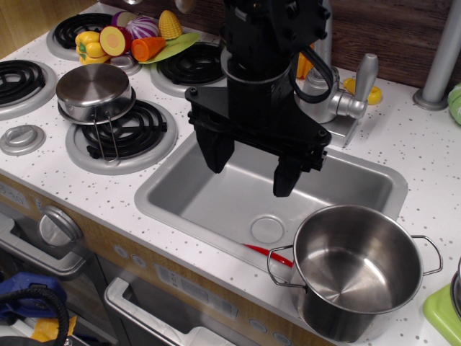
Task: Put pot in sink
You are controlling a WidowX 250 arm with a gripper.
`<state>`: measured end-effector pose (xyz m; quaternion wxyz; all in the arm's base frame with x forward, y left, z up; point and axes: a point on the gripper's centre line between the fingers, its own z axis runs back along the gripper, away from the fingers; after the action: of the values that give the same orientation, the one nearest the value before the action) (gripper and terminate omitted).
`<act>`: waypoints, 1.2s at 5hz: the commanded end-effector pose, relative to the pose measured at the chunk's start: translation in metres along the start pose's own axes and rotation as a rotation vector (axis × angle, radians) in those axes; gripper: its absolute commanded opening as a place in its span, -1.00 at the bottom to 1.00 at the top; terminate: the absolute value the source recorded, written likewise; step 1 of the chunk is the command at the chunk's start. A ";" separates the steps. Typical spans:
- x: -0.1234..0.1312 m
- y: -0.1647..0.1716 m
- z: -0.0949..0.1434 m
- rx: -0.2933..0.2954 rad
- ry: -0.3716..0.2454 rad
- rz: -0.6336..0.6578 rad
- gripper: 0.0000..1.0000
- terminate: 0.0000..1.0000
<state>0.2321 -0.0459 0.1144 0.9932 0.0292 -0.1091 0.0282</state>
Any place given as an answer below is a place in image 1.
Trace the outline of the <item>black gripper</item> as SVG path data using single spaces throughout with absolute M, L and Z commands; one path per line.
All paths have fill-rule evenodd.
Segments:
M 288 197 L 302 172 L 321 170 L 331 134 L 296 105 L 290 69 L 257 74 L 224 68 L 225 87 L 196 86 L 185 92 L 189 121 L 208 168 L 219 174 L 236 141 L 278 156 L 273 193 Z

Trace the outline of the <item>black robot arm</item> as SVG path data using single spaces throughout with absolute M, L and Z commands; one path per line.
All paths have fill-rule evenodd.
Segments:
M 318 104 L 334 86 L 313 45 L 327 37 L 322 1 L 226 1 L 221 68 L 225 87 L 190 87 L 189 122 L 209 169 L 223 170 L 236 143 L 278 158 L 273 193 L 287 197 L 300 175 L 319 170 L 331 134 L 296 104 Z

